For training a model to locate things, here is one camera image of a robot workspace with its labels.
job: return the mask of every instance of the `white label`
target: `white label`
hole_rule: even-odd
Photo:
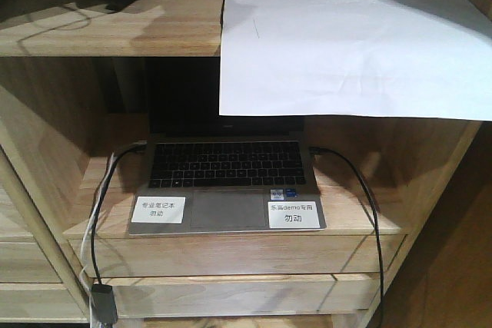
[[[284,199],[284,190],[270,190],[270,200],[283,200]]]
[[[269,201],[270,228],[319,228],[314,201]]]
[[[181,223],[186,197],[139,196],[133,210],[133,223]]]

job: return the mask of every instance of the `laptop screen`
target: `laptop screen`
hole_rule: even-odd
[[[145,76],[153,134],[251,136],[302,131],[299,116],[220,116],[219,57],[149,57]]]

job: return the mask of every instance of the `laptop keyboard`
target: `laptop keyboard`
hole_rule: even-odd
[[[149,187],[305,184],[296,141],[157,144]]]

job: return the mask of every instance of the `white paper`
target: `white paper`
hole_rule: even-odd
[[[314,201],[269,201],[270,228],[316,229],[320,227]]]
[[[132,223],[181,223],[186,197],[139,196]]]
[[[468,0],[225,0],[222,115],[492,120],[492,22]]]

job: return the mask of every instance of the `wooden drawer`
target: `wooden drawer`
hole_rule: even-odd
[[[329,274],[115,278],[121,317],[346,313],[369,307],[379,280]]]
[[[61,283],[0,283],[0,322],[84,322]]]
[[[58,283],[58,274],[33,242],[0,242],[0,283]]]
[[[385,267],[404,235],[381,236]],[[71,241],[75,250],[80,240]],[[104,277],[377,272],[374,236],[229,235],[106,239],[96,243]],[[93,269],[89,274],[94,276]]]

